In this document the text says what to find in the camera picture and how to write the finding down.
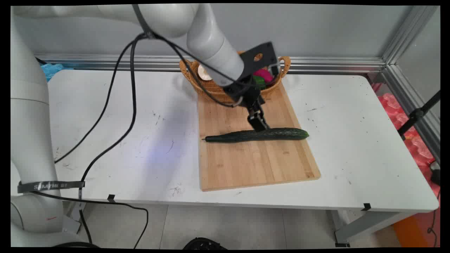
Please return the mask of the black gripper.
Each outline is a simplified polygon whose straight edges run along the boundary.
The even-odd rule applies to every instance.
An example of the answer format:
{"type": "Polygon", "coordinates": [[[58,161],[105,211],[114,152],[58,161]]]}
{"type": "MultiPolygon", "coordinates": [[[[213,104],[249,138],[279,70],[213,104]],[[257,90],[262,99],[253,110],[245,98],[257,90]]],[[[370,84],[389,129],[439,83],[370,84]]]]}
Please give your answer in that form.
{"type": "Polygon", "coordinates": [[[245,78],[223,88],[233,103],[232,107],[245,107],[249,112],[247,121],[256,132],[270,129],[263,118],[262,105],[265,103],[261,90],[265,88],[263,78],[245,78]]]}

